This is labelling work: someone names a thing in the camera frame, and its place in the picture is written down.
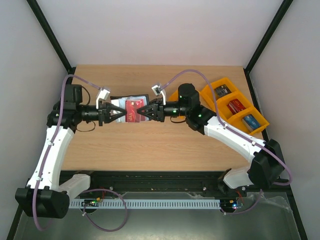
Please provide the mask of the black leather card holder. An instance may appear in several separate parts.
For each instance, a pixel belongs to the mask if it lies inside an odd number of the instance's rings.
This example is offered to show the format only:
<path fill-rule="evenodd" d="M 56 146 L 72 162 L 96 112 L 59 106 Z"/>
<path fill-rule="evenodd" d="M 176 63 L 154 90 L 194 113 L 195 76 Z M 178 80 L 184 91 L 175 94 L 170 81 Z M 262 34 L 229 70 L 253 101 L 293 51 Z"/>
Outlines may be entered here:
<path fill-rule="evenodd" d="M 137 112 L 139 108 L 142 108 L 149 104 L 149 95 L 127 95 L 127 96 L 111 96 L 110 102 L 126 110 L 126 115 L 116 119 L 116 123 L 141 123 L 150 121 L 146 116 L 143 116 Z"/>

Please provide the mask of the yellow bin with blue cards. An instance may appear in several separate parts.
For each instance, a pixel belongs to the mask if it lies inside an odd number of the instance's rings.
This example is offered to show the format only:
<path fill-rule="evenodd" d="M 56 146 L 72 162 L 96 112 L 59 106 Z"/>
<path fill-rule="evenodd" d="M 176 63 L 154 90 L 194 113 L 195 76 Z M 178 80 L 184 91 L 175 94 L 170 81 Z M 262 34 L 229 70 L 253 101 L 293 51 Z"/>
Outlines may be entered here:
<path fill-rule="evenodd" d="M 243 117 L 249 114 L 252 114 L 260 124 L 260 127 L 254 131 L 249 131 L 248 128 L 242 122 Z M 233 115 L 228 119 L 228 123 L 251 136 L 261 133 L 263 130 L 267 128 L 267 126 L 270 125 L 270 123 L 262 116 L 262 114 L 254 106 L 246 108 L 245 110 L 242 110 L 239 113 Z"/>

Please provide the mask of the blue card stack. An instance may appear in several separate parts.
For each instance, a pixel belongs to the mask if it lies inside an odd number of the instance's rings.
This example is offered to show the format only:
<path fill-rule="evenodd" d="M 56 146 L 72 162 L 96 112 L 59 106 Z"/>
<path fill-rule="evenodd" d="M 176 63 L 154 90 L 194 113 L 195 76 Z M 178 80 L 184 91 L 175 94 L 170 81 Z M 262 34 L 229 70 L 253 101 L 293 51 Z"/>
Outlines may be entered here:
<path fill-rule="evenodd" d="M 243 124 L 247 127 L 250 132 L 261 127 L 260 123 L 256 120 L 256 118 L 252 114 L 248 114 L 242 118 Z"/>

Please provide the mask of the yellow bin with red cards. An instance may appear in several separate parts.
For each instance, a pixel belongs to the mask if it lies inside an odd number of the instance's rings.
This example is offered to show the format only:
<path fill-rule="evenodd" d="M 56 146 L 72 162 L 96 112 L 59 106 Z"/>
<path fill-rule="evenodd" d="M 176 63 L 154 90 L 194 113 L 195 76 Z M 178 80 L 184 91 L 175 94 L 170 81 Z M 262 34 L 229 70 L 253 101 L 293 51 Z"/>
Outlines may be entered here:
<path fill-rule="evenodd" d="M 218 113 L 220 117 L 227 122 L 228 119 L 233 116 L 231 111 L 228 109 L 227 104 L 234 99 L 238 99 L 246 109 L 249 107 L 253 107 L 253 104 L 238 90 L 222 98 L 219 98 L 218 100 L 216 100 Z"/>

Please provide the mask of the red VIP card stack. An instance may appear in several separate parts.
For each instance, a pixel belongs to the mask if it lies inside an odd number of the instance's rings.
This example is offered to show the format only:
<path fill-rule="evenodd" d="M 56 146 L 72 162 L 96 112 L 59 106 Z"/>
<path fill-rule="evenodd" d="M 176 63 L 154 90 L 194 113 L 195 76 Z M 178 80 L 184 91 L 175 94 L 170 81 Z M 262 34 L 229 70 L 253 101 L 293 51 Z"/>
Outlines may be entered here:
<path fill-rule="evenodd" d="M 233 115 L 246 109 L 246 107 L 237 98 L 231 100 L 226 106 Z"/>

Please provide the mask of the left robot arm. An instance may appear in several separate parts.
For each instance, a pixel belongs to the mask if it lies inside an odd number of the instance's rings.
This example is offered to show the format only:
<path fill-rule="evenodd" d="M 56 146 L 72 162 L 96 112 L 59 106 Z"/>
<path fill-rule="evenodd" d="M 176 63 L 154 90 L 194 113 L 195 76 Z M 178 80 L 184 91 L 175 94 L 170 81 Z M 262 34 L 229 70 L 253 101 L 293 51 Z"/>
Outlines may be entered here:
<path fill-rule="evenodd" d="M 83 104 L 83 87 L 67 84 L 62 97 L 47 117 L 46 138 L 38 164 L 26 187 L 18 188 L 15 199 L 29 216 L 62 219 L 70 202 L 89 189 L 91 178 L 75 174 L 60 184 L 60 173 L 65 155 L 77 126 L 81 122 L 109 124 L 126 115 L 126 110 L 108 103 L 109 91 L 98 93 L 96 104 Z"/>

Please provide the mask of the black card stack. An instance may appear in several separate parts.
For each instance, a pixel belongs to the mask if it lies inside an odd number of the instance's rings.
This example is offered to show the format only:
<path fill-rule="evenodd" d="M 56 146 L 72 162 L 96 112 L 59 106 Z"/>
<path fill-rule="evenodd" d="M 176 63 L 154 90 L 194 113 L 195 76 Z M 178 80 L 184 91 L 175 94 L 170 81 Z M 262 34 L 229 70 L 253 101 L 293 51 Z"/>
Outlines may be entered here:
<path fill-rule="evenodd" d="M 220 85 L 217 88 L 215 88 L 214 92 L 219 98 L 222 98 L 222 97 L 230 94 L 231 90 L 225 84 L 223 84 L 223 85 Z"/>

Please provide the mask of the black frame post left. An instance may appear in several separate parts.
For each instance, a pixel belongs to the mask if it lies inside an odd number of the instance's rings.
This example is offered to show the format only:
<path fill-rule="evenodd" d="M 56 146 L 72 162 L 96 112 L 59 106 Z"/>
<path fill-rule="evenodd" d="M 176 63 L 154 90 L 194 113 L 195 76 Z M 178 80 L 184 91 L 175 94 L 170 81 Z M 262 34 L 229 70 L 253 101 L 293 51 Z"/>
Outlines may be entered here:
<path fill-rule="evenodd" d="M 51 46 L 53 47 L 54 51 L 56 52 L 59 60 L 61 61 L 63 67 L 67 71 L 68 74 L 74 74 L 76 67 L 73 67 L 70 64 L 65 52 L 63 51 L 54 31 L 52 30 L 45 14 L 43 13 L 39 3 L 37 0 L 26 0 L 28 3 L 31 11 L 33 12 L 35 18 L 37 19 L 38 23 L 40 24 L 42 30 L 44 31 L 47 39 L 49 40 Z"/>

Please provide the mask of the yellow bin with white cards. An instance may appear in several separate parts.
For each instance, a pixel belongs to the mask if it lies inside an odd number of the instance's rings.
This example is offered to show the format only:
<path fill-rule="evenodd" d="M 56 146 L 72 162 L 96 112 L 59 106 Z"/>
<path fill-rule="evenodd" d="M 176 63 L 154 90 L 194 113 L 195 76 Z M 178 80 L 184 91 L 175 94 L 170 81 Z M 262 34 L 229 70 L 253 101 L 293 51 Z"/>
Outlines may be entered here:
<path fill-rule="evenodd" d="M 175 102 L 179 100 L 178 90 L 176 90 L 168 99 L 169 102 Z"/>

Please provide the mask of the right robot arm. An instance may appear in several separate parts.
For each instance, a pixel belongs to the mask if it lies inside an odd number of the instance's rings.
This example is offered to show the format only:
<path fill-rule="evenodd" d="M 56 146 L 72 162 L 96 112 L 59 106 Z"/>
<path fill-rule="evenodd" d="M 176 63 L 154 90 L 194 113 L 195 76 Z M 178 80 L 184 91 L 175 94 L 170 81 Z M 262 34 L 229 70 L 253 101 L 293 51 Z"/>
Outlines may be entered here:
<path fill-rule="evenodd" d="M 244 157 L 248 165 L 227 170 L 218 183 L 222 195 L 229 196 L 242 186 L 255 185 L 267 190 L 277 184 L 277 178 L 285 169 L 278 142 L 265 142 L 228 125 L 216 112 L 201 105 L 200 94 L 191 83 L 181 84 L 177 92 L 177 101 L 156 98 L 138 108 L 137 113 L 157 122 L 164 122 L 166 117 L 185 117 L 192 130 L 222 142 Z"/>

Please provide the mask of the black frame post right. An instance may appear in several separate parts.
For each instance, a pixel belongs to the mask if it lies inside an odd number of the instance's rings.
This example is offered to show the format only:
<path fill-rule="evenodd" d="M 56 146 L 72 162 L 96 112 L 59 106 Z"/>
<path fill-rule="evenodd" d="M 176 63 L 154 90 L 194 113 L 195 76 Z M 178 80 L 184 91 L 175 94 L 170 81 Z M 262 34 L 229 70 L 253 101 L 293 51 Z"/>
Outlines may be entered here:
<path fill-rule="evenodd" d="M 286 15 L 287 11 L 289 10 L 293 0 L 283 0 L 275 13 L 272 21 L 270 22 L 268 28 L 266 29 L 263 37 L 261 38 L 257 48 L 255 49 L 253 55 L 251 56 L 247 66 L 244 68 L 244 73 L 248 76 L 253 68 L 255 67 L 256 63 L 258 62 L 260 56 L 262 55 L 263 51 L 265 50 L 267 44 L 271 40 L 273 34 L 277 30 L 279 24 L 283 20 L 284 16 Z"/>

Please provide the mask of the yellow bin with black cards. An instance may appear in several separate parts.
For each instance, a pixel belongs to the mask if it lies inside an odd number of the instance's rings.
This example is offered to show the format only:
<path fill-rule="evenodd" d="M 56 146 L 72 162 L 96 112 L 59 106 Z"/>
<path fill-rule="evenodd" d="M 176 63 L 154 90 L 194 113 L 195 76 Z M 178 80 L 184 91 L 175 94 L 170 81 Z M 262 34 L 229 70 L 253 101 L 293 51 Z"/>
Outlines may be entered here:
<path fill-rule="evenodd" d="M 210 85 L 206 85 L 201 91 L 200 91 L 200 95 L 201 97 L 204 99 L 204 101 L 208 104 L 208 105 L 214 105 L 214 97 L 215 99 L 218 100 L 221 97 L 218 97 L 214 91 L 215 88 L 221 86 L 221 85 L 226 85 L 231 93 L 234 93 L 236 91 L 238 91 L 238 88 L 230 81 L 229 78 L 227 77 L 223 77 L 219 80 L 213 81 L 210 83 Z"/>

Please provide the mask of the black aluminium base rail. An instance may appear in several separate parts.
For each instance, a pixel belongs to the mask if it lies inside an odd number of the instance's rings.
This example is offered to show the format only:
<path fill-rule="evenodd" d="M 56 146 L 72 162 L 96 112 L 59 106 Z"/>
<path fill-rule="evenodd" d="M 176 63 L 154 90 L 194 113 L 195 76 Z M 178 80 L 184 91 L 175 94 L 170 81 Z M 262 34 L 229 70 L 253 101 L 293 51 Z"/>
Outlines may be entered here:
<path fill-rule="evenodd" d="M 88 175 L 91 189 L 109 189 L 120 194 L 184 192 L 204 197 L 237 197 L 248 188 L 227 188 L 221 171 L 63 170 L 59 182 L 62 184 L 76 174 Z"/>

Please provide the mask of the black frame post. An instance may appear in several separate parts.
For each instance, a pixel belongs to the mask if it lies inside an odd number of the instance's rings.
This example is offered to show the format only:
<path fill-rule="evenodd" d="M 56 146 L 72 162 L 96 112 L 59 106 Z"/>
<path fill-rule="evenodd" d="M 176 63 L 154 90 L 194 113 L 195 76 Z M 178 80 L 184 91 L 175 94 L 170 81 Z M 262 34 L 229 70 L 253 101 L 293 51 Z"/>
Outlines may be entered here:
<path fill-rule="evenodd" d="M 73 67 L 70 64 L 65 52 L 63 51 L 54 31 L 52 30 L 45 14 L 43 13 L 39 3 L 37 0 L 26 0 L 28 3 L 31 11 L 33 12 L 35 18 L 37 19 L 38 23 L 40 24 L 42 30 L 44 31 L 47 39 L 49 40 L 51 46 L 53 47 L 54 51 L 56 52 L 59 60 L 61 61 L 63 67 L 67 71 L 68 74 L 74 74 L 76 67 Z"/>
<path fill-rule="evenodd" d="M 263 51 L 265 50 L 267 44 L 271 40 L 273 34 L 277 30 L 279 24 L 283 20 L 284 16 L 286 15 L 287 11 L 289 10 L 293 0 L 283 0 L 275 13 L 272 21 L 270 22 L 268 28 L 266 29 L 263 37 L 261 38 L 257 48 L 255 49 L 253 55 L 251 56 L 247 66 L 244 68 L 244 73 L 248 76 L 253 68 L 255 67 L 256 63 L 258 62 L 260 56 L 262 55 Z"/>

